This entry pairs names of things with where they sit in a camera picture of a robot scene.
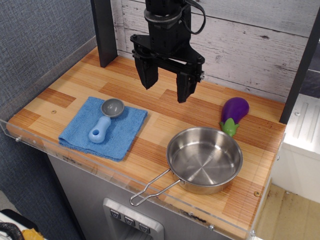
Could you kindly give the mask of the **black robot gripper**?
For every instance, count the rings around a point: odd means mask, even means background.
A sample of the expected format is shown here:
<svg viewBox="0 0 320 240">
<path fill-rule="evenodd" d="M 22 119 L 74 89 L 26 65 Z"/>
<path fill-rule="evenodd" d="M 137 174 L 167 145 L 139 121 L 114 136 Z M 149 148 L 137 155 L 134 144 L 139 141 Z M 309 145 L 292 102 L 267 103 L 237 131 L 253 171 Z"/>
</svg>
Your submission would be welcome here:
<svg viewBox="0 0 320 240">
<path fill-rule="evenodd" d="M 165 69 L 177 75 L 177 101 L 185 103 L 195 92 L 197 82 L 203 79 L 202 64 L 205 58 L 191 45 L 191 35 L 200 33 L 191 29 L 190 14 L 167 14 L 164 16 L 146 14 L 148 35 L 133 34 L 132 51 L 135 67 L 141 84 L 148 90 L 159 78 L 158 69 Z"/>
</svg>

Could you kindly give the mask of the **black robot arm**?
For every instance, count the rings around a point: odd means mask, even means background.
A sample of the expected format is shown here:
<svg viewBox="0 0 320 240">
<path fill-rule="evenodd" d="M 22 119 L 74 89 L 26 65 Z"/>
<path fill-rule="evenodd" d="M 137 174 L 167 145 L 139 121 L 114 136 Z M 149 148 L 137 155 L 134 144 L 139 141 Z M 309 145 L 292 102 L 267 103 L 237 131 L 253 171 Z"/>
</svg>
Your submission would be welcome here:
<svg viewBox="0 0 320 240">
<path fill-rule="evenodd" d="M 130 37 L 142 85 L 151 88 L 159 79 L 159 68 L 175 73 L 179 103 L 186 102 L 204 78 L 205 58 L 190 45 L 191 36 L 204 28 L 192 31 L 192 7 L 204 12 L 194 0 L 147 0 L 144 18 L 149 34 Z"/>
</svg>

